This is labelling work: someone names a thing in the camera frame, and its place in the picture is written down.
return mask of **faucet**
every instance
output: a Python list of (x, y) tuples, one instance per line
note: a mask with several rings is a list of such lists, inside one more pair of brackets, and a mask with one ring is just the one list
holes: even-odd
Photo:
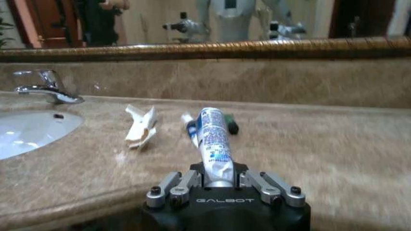
[(16, 71), (14, 76), (22, 77), (34, 74), (40, 76), (44, 85), (22, 85), (15, 88), (15, 92), (19, 92), (19, 94), (46, 94), (50, 103), (76, 104), (84, 102), (80, 96), (67, 93), (58, 73), (54, 70)]

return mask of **gold mirror frame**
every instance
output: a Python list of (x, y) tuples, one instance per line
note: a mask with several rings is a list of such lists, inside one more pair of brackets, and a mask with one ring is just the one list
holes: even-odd
[(363, 59), (411, 56), (411, 38), (339, 38), (0, 50), (0, 62), (172, 59)]

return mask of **faucet handle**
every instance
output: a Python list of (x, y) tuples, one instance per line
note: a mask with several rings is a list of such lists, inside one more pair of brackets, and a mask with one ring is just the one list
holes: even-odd
[(23, 70), (23, 71), (16, 71), (14, 73), (14, 76), (16, 77), (32, 76), (32, 75), (40, 76), (43, 82), (50, 88), (64, 90), (64, 85), (55, 70), (51, 69)]

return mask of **marble countertop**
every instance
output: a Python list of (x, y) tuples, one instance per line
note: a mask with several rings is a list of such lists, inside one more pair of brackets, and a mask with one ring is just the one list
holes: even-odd
[[(63, 139), (0, 161), (0, 229), (48, 229), (140, 206), (171, 171), (202, 160), (180, 115), (206, 106), (234, 113), (234, 160), (299, 185), (315, 230), (411, 227), (411, 110), (84, 97), (52, 105), (0, 93), (0, 112), (51, 109), (86, 120)], [(128, 150), (128, 104), (158, 108), (158, 134)]]

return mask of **door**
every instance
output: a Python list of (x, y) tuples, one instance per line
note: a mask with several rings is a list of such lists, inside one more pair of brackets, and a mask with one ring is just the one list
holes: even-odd
[(330, 37), (385, 36), (395, 0), (335, 0)]
[(78, 20), (71, 0), (26, 0), (44, 48), (79, 47)]

